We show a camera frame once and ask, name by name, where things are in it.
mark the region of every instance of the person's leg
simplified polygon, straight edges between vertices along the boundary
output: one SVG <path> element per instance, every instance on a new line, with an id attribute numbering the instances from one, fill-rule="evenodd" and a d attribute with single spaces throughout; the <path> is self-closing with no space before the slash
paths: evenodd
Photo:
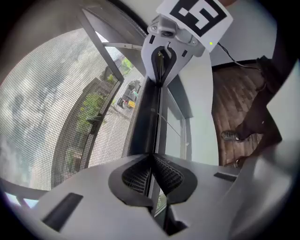
<path id="1" fill-rule="evenodd" d="M 221 137 L 225 141 L 243 141 L 251 134 L 264 134 L 272 117 L 267 109 L 268 102 L 274 96 L 267 88 L 258 92 L 243 122 L 234 131 L 224 131 Z"/>
<path id="2" fill-rule="evenodd" d="M 263 135 L 262 139 L 260 140 L 259 144 L 257 145 L 256 149 L 251 153 L 250 156 L 241 156 L 237 160 L 226 164 L 226 166 L 231 167 L 242 167 L 245 161 L 252 156 L 258 156 L 261 152 L 266 149 L 267 147 L 273 146 L 279 142 L 281 142 L 282 138 L 280 132 L 274 122 L 271 119 L 271 123 L 268 125 L 266 133 Z"/>

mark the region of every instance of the mesh screen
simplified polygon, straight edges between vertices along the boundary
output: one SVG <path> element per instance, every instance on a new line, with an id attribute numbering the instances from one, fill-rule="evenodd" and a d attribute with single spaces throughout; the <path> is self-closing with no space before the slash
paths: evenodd
<path id="1" fill-rule="evenodd" d="M 124 59 L 118 52 L 111 55 L 114 61 Z M 131 72 L 133 78 L 136 70 Z M 91 129 L 87 118 L 99 112 L 115 83 L 83 29 L 53 38 L 25 56 L 0 86 L 1 177 L 50 190 L 75 174 Z M 117 122 L 111 112 L 104 127 Z M 103 135 L 120 147 L 111 131 Z"/>
<path id="2" fill-rule="evenodd" d="M 107 47 L 107 49 L 110 49 L 109 52 L 118 51 L 114 47 Z M 129 129 L 133 125 L 133 113 L 138 108 L 144 77 L 125 57 L 120 58 L 119 63 L 116 64 L 124 76 L 124 82 L 104 117 L 95 139 L 89 167 L 123 157 L 123 149 L 128 144 L 126 140 L 128 134 L 130 134 Z M 135 106 L 130 106 L 129 101 L 134 102 Z"/>
<path id="3" fill-rule="evenodd" d="M 129 188 L 140 193 L 145 194 L 147 191 L 147 179 L 150 174 L 150 165 L 148 161 L 140 161 L 122 174 L 122 180 Z"/>
<path id="4" fill-rule="evenodd" d="M 182 173 L 169 165 L 166 160 L 155 157 L 152 168 L 155 179 L 166 195 L 177 188 L 184 179 Z"/>

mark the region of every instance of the sneaker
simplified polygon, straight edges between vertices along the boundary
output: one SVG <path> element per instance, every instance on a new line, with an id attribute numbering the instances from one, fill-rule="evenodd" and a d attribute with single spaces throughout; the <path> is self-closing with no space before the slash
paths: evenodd
<path id="1" fill-rule="evenodd" d="M 223 131 L 221 133 L 221 137 L 224 141 L 236 141 L 236 142 L 241 142 L 241 139 L 239 139 L 239 137 L 237 136 L 237 134 L 235 133 L 235 131 Z"/>
<path id="2" fill-rule="evenodd" d="M 247 158 L 248 158 L 247 156 L 241 156 L 237 160 L 230 162 L 230 163 L 226 164 L 225 166 L 232 167 L 232 168 L 241 168 L 244 165 L 245 160 Z"/>

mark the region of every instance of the gray surface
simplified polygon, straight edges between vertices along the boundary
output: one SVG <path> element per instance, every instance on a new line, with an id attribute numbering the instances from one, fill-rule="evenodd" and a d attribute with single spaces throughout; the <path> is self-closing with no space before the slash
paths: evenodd
<path id="1" fill-rule="evenodd" d="M 190 169 L 198 181 L 186 202 L 171 206 L 175 220 L 188 226 L 171 237 L 165 235 L 146 208 L 125 205 L 108 187 L 110 173 L 140 155 L 79 172 L 44 195 L 33 213 L 43 218 L 66 194 L 74 192 L 83 195 L 83 200 L 61 230 L 61 237 L 67 239 L 246 239 L 269 224 L 285 203 L 299 170 L 298 145 L 299 142 L 282 142 L 260 157 L 250 158 L 234 183 L 213 174 L 220 171 L 236 175 L 237 169 L 164 155 L 169 161 Z M 281 154 L 276 161 L 270 161 L 274 159 L 274 152 Z M 288 168 L 283 168 L 280 163 L 286 158 L 291 159 Z M 39 223 L 35 224 L 35 230 L 39 231 Z"/>
<path id="2" fill-rule="evenodd" d="M 300 139 L 300 62 L 296 61 L 290 75 L 267 108 L 283 140 Z"/>
<path id="3" fill-rule="evenodd" d="M 164 232 L 146 208 L 125 205 L 111 193 L 107 184 L 110 173 L 117 166 L 136 157 L 122 158 L 79 172 L 44 195 L 32 213 L 39 219 L 44 218 L 66 194 L 73 192 L 83 195 L 83 199 L 60 231 L 62 237 L 74 240 L 162 238 Z"/>

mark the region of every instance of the tree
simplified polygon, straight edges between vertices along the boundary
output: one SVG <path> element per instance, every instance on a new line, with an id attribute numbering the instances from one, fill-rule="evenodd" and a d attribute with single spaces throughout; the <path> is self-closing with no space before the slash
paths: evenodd
<path id="1" fill-rule="evenodd" d="M 109 82 L 111 82 L 111 83 L 114 83 L 114 82 L 116 81 L 116 80 L 115 80 L 115 77 L 114 77 L 112 74 L 110 74 L 110 75 L 108 76 L 107 80 L 108 80 Z"/>
<path id="2" fill-rule="evenodd" d="M 124 58 L 124 59 L 122 60 L 122 66 L 123 66 L 124 74 L 125 74 L 125 75 L 126 75 L 127 73 L 129 73 L 130 70 L 133 68 L 132 63 L 131 63 L 127 58 Z"/>
<path id="3" fill-rule="evenodd" d="M 111 103 L 111 106 L 113 106 L 115 103 L 116 103 L 116 99 L 114 98 L 113 100 L 112 100 L 112 103 Z"/>
<path id="4" fill-rule="evenodd" d="M 98 93 L 89 93 L 83 102 L 78 113 L 76 130 L 83 134 L 88 134 L 90 123 L 86 120 L 88 117 L 95 116 L 100 111 L 105 98 Z"/>
<path id="5" fill-rule="evenodd" d="M 156 212 L 161 210 L 166 205 L 166 202 L 167 202 L 166 196 L 164 194 L 160 194 L 159 197 L 158 197 Z"/>

